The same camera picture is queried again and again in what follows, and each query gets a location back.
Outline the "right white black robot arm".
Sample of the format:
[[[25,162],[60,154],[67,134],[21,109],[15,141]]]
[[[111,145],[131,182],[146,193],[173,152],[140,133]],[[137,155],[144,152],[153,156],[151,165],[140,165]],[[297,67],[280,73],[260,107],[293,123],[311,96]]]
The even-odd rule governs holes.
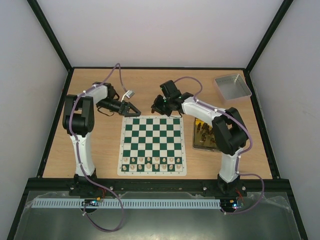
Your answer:
[[[222,195],[229,196],[240,180],[239,161],[249,138],[238,110],[209,105],[188,92],[177,97],[158,95],[151,106],[152,113],[168,117],[174,111],[200,119],[213,129],[215,144],[221,152],[217,187]]]

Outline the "gold tin with dark pieces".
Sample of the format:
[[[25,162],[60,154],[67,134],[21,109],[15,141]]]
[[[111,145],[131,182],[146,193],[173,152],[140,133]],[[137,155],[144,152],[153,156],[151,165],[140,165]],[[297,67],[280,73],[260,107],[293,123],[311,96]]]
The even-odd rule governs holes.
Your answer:
[[[220,152],[212,127],[198,118],[193,123],[192,147],[196,150]]]

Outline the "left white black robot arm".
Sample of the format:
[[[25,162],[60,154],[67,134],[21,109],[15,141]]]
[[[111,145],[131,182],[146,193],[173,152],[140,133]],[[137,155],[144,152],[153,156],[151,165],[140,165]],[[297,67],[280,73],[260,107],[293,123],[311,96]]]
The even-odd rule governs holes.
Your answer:
[[[62,126],[72,141],[76,170],[74,182],[89,182],[95,186],[97,174],[92,159],[91,135],[95,126],[95,107],[123,117],[139,117],[141,111],[131,102],[120,100],[111,83],[94,82],[84,92],[65,97]]]

